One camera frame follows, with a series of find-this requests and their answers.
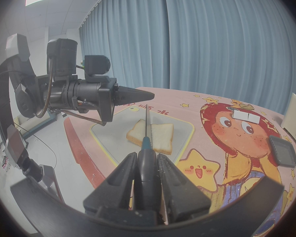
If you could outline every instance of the cutting board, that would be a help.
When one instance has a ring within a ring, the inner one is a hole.
[[[121,163],[129,153],[138,153],[140,151],[140,146],[126,139],[127,132],[132,129],[140,119],[146,119],[146,109],[132,105],[115,113],[113,122],[107,123],[105,126],[99,124],[91,126],[90,132],[92,136],[97,141],[102,151],[116,166]],[[150,119],[152,124],[174,124],[172,154],[167,156],[174,164],[177,164],[193,135],[194,126],[189,122],[153,111],[150,111]]]

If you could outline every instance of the ceiling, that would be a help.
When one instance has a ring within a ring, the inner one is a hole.
[[[67,29],[79,28],[97,0],[43,0],[25,6],[25,0],[11,4],[0,22],[0,44],[8,36],[19,33],[28,42],[44,38],[45,27],[49,37],[65,34]]]

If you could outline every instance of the blue curtain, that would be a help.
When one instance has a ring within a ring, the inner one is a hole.
[[[169,88],[165,0],[102,0],[80,28],[82,55],[111,61],[108,75],[127,87]]]
[[[80,28],[128,87],[207,93],[284,114],[296,93],[296,22],[280,0],[102,0]]]
[[[296,23],[280,0],[166,0],[170,88],[285,113],[296,93]]]

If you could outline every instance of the toast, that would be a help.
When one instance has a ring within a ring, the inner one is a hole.
[[[142,146],[145,137],[146,121],[140,119],[127,134],[126,139],[138,146]],[[152,147],[155,152],[170,155],[172,153],[174,125],[168,124],[152,124]]]

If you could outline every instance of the cartoon girl illustration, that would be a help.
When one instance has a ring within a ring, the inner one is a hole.
[[[281,137],[274,125],[264,116],[249,110],[247,113],[260,116],[259,124],[233,119],[232,105],[208,103],[200,110],[205,131],[214,144],[225,151],[225,174],[220,207],[239,198],[261,177],[268,176],[282,183],[277,164],[271,154],[269,136]],[[283,198],[256,235],[266,233],[280,219]]]

